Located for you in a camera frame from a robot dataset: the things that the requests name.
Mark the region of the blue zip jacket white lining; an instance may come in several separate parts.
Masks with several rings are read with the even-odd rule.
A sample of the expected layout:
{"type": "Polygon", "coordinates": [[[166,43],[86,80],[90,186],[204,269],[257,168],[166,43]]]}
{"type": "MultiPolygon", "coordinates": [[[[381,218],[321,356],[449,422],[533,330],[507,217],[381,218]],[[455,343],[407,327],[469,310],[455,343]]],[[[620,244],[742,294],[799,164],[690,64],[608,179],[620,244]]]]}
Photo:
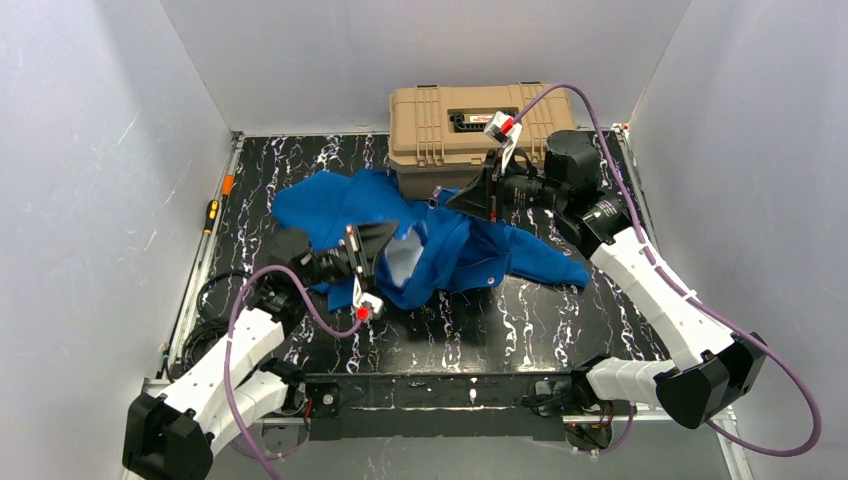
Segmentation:
{"type": "Polygon", "coordinates": [[[363,169],[347,177],[319,171],[280,190],[271,213],[282,227],[304,230],[318,249],[339,243],[347,225],[396,221],[398,230],[380,258],[376,289],[403,310],[448,293],[493,288],[507,275],[546,285],[588,285],[578,261],[532,233],[489,223],[445,208],[454,190],[443,189],[434,208],[407,200],[396,179],[363,169]]]}

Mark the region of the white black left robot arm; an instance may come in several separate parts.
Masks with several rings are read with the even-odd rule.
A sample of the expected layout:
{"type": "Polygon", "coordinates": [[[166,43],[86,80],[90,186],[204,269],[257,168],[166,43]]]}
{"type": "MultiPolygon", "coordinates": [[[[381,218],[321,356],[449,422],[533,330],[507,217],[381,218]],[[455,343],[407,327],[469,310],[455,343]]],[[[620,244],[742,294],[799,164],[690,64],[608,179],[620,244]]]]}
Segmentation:
{"type": "Polygon", "coordinates": [[[297,367],[269,356],[286,339],[286,317],[309,314],[325,333],[343,339],[382,314],[375,276],[398,228],[396,220],[347,224],[322,250],[300,228],[278,230],[266,265],[239,290],[223,337],[175,382],[130,404],[123,467],[141,479],[206,478],[223,447],[246,437],[251,424],[305,382],[297,367]],[[346,330],[330,327],[308,292],[338,283],[351,287],[346,330]]]}

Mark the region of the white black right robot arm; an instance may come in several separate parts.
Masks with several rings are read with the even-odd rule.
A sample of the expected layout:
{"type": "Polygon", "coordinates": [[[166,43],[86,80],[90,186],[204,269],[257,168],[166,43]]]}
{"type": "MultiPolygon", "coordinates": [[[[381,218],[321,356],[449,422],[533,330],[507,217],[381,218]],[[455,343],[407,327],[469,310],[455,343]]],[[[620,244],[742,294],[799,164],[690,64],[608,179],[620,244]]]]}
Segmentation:
{"type": "Polygon", "coordinates": [[[659,406],[679,425],[696,429],[751,389],[763,353],[657,274],[624,198],[601,188],[602,158],[587,134],[551,134],[540,169],[515,160],[501,167],[496,155],[487,153],[480,172],[447,200],[447,208],[490,222],[509,209],[551,211],[559,234],[615,282],[670,355],[667,361],[599,355],[572,372],[579,400],[659,406]]]}

